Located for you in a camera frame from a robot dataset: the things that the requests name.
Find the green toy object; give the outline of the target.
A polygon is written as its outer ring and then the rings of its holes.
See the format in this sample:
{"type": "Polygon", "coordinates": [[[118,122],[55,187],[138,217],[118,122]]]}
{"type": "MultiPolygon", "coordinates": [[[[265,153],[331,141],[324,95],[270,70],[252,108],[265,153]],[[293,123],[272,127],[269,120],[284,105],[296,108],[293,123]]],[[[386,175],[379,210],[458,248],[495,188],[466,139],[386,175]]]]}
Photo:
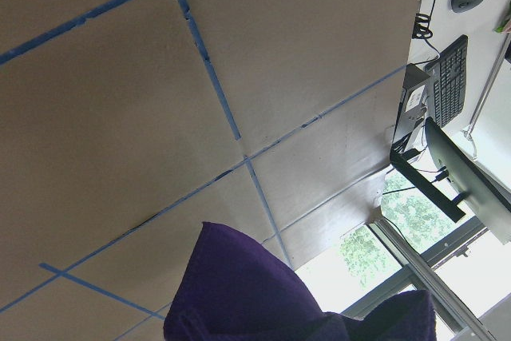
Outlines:
{"type": "Polygon", "coordinates": [[[511,30],[511,15],[504,16],[500,24],[495,28],[495,32],[499,34],[509,34],[511,30]]]}

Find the blue tape grid lines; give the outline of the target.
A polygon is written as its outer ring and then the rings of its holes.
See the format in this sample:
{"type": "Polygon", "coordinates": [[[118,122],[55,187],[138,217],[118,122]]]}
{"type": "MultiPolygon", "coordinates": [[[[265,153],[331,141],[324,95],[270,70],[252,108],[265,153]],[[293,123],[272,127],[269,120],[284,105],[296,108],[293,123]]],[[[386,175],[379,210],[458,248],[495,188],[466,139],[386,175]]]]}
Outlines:
{"type": "Polygon", "coordinates": [[[1,337],[159,340],[205,221],[370,218],[418,0],[1,0],[1,337]]]}

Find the black monitor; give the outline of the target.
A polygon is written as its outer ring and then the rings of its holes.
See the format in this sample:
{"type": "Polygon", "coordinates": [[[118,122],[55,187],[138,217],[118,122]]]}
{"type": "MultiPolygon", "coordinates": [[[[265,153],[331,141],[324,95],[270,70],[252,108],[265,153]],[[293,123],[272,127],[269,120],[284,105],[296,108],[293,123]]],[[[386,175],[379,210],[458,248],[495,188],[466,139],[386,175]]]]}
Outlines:
{"type": "Polygon", "coordinates": [[[425,120],[430,156],[444,168],[448,181],[472,213],[502,243],[510,242],[510,193],[474,164],[442,131],[433,118],[425,120]]]}

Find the black mini pc box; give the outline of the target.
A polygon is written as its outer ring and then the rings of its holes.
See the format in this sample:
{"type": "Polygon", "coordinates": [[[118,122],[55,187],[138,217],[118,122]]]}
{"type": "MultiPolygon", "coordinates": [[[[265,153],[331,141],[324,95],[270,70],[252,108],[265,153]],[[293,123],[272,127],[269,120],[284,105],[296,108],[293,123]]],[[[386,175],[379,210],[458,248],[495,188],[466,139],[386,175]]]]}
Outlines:
{"type": "Polygon", "coordinates": [[[393,146],[400,144],[413,132],[419,120],[424,116],[424,92],[430,81],[430,75],[414,64],[406,66],[402,95],[394,129],[393,146]]]}

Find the black keyboard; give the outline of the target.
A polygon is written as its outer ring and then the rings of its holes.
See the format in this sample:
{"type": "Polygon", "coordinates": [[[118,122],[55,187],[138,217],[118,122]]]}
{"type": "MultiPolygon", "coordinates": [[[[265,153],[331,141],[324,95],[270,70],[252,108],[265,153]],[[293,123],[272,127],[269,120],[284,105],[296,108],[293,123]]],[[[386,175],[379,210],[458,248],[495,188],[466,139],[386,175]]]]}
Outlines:
{"type": "Polygon", "coordinates": [[[460,35],[440,53],[438,59],[424,68],[430,76],[427,89],[428,114],[441,128],[464,108],[468,42],[467,35],[460,35]]]}

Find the aluminium frame post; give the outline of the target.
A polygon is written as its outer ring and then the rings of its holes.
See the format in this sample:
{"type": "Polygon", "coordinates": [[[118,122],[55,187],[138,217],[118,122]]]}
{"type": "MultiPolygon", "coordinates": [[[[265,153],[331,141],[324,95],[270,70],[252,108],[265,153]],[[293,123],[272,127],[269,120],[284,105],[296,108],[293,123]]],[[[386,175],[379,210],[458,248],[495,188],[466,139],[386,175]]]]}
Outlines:
{"type": "Polygon", "coordinates": [[[480,340],[496,340],[465,303],[448,287],[385,217],[369,224],[374,234],[394,251],[398,260],[405,260],[412,272],[424,283],[450,314],[464,323],[480,340]]]}

